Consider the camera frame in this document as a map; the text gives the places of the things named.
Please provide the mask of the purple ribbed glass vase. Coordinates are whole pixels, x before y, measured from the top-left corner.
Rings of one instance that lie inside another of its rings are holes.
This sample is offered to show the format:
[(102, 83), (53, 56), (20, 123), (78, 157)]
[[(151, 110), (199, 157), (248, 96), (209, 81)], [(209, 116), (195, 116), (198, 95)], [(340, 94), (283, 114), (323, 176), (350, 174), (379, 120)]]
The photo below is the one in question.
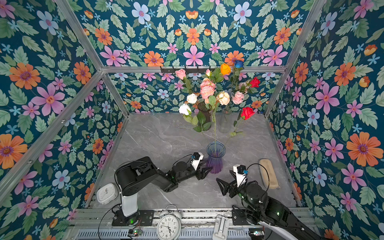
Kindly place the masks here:
[(223, 143), (215, 141), (207, 146), (208, 160), (206, 166), (212, 168), (212, 174), (218, 174), (223, 169), (223, 157), (226, 154), (226, 147)]

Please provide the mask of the dark pink ribbed glass vase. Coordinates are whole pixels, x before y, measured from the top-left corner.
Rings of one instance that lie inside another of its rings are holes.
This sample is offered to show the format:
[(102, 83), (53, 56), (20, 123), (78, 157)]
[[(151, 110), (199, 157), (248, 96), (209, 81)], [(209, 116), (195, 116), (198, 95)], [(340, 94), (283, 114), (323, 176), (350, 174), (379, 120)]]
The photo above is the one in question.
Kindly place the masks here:
[(206, 122), (211, 122), (211, 113), (210, 110), (206, 107), (205, 102), (201, 102), (198, 104), (198, 110), (203, 113), (206, 117)]

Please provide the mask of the red rose stem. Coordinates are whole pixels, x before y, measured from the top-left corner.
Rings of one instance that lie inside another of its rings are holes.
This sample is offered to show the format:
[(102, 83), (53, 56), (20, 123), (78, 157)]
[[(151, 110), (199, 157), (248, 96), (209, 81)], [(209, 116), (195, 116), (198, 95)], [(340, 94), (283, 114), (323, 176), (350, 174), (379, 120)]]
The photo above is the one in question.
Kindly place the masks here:
[(252, 80), (247, 80), (246, 82), (239, 83), (238, 91), (242, 94), (252, 94), (257, 91), (261, 81), (254, 77)]
[(234, 121), (234, 130), (230, 132), (229, 138), (225, 141), (224, 146), (234, 137), (236, 137), (240, 132), (238, 131), (239, 126), (242, 122), (250, 119), (255, 114), (254, 110), (251, 107), (243, 108), (242, 111), (238, 114), (237, 119)]

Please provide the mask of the clear glass cup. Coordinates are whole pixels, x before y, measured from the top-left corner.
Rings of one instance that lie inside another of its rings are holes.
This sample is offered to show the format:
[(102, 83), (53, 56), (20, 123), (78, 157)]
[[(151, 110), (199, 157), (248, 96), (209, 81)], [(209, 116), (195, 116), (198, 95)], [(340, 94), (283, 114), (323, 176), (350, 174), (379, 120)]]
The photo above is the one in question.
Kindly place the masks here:
[(222, 113), (219, 118), (219, 131), (223, 134), (231, 130), (231, 114), (232, 111), (230, 109), (222, 108)]

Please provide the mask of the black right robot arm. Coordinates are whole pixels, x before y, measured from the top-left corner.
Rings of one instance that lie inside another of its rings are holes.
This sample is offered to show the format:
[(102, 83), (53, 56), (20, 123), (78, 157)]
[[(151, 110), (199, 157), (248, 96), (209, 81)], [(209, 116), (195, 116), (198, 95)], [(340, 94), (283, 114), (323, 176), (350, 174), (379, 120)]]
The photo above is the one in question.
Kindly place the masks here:
[(241, 212), (251, 224), (264, 225), (286, 240), (324, 240), (302, 223), (280, 201), (268, 196), (257, 181), (248, 182), (246, 176), (238, 181), (237, 174), (230, 171), (234, 180), (230, 183), (217, 178), (223, 196), (239, 197), (244, 207)]

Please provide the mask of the pink rose stem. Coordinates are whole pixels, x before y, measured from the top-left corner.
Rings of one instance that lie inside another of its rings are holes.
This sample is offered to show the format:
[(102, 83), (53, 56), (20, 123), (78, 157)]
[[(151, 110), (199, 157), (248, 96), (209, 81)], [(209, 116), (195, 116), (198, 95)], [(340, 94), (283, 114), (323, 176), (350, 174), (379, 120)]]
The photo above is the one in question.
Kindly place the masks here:
[(178, 84), (183, 87), (183, 90), (188, 92), (188, 95), (194, 94), (192, 90), (191, 80), (187, 77), (185, 70), (179, 70), (175, 72), (176, 76), (179, 78)]

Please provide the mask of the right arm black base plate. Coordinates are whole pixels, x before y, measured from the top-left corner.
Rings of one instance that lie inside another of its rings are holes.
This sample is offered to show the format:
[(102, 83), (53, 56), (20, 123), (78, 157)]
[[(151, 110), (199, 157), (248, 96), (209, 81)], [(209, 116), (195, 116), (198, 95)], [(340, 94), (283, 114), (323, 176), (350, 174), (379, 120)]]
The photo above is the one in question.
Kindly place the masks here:
[(247, 219), (246, 214), (241, 209), (232, 209), (232, 221), (234, 226), (254, 225)]

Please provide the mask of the pink double carnation stem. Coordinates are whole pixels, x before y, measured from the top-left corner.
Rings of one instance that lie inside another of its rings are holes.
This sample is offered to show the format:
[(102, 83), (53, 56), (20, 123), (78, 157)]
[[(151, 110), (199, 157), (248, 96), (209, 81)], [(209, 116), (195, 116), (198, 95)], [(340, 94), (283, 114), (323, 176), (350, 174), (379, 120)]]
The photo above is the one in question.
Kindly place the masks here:
[(230, 95), (230, 103), (225, 107), (226, 113), (231, 113), (233, 105), (239, 105), (244, 101), (245, 94), (252, 86), (250, 82), (251, 81), (233, 83), (232, 87), (226, 91)]

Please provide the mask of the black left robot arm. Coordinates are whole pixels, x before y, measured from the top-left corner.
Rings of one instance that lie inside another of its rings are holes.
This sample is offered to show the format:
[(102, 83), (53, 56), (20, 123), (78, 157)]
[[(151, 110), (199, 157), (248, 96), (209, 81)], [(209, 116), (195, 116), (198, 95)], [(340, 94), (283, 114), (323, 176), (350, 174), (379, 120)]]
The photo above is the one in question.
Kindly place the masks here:
[(195, 152), (187, 157), (187, 162), (177, 160), (168, 172), (156, 167), (150, 157), (119, 166), (114, 178), (120, 190), (121, 205), (120, 210), (115, 213), (115, 220), (120, 219), (127, 226), (132, 226), (139, 220), (138, 192), (147, 185), (153, 184), (169, 193), (178, 188), (179, 183), (193, 177), (203, 180), (213, 170), (213, 167), (207, 166), (202, 153)]

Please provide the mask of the pink cream peony spray stem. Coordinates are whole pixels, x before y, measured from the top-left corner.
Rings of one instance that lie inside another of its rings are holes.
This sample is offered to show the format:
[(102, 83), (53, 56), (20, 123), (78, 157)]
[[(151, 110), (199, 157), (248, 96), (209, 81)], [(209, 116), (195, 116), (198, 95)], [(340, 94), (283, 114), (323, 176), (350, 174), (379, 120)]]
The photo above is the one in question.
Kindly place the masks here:
[(216, 121), (216, 112), (218, 110), (218, 93), (217, 93), (217, 86), (216, 86), (216, 78), (214, 77), (214, 71), (213, 70), (206, 70), (206, 78), (203, 79), (201, 85), (200, 85), (200, 94), (202, 99), (204, 100), (204, 103), (206, 105), (206, 108), (211, 113), (211, 121), (214, 125), (214, 150), (213, 153), (216, 153), (217, 151), (217, 121)]

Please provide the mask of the cream double-bloom flower stem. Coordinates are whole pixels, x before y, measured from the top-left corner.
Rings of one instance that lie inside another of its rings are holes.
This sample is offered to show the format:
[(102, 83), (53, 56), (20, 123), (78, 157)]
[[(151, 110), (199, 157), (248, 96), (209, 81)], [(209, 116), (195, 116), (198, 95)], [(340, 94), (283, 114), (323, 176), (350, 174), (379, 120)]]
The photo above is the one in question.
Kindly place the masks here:
[(225, 91), (218, 93), (218, 95), (216, 96), (216, 106), (217, 108), (221, 109), (222, 113), (226, 112), (230, 101), (231, 101), (231, 97)]

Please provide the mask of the yellow rose stem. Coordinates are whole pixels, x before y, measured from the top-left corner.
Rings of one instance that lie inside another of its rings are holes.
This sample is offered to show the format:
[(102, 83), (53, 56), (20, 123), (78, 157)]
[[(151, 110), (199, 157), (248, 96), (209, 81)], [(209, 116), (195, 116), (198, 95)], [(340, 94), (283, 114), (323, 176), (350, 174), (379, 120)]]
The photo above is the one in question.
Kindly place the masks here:
[(224, 76), (229, 75), (231, 71), (231, 67), (228, 64), (221, 64), (219, 68), (213, 71), (210, 79), (214, 84), (221, 83), (224, 80)]

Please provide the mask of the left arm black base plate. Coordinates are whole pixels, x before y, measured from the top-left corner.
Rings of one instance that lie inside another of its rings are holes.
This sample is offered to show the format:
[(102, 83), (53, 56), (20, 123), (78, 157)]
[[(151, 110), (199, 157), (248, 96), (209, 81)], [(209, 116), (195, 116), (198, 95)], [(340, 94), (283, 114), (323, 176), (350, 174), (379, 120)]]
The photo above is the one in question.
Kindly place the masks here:
[(138, 210), (136, 213), (126, 217), (122, 210), (114, 212), (114, 218), (112, 226), (123, 227), (123, 226), (151, 226), (154, 220), (154, 210)]

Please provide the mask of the white rose stem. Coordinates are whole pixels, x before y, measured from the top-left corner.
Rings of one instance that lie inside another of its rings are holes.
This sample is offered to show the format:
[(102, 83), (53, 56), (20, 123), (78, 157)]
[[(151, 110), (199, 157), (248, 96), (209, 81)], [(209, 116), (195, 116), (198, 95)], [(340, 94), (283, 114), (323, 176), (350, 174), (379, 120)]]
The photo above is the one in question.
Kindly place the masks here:
[(206, 122), (206, 117), (203, 115), (202, 112), (199, 111), (197, 114), (193, 114), (188, 104), (181, 105), (179, 108), (179, 113), (183, 115), (183, 119), (187, 123), (190, 123), (192, 125), (193, 130), (195, 132), (206, 132), (214, 126), (212, 121)]
[(187, 96), (187, 103), (194, 105), (198, 101), (198, 96), (196, 94), (190, 94)]

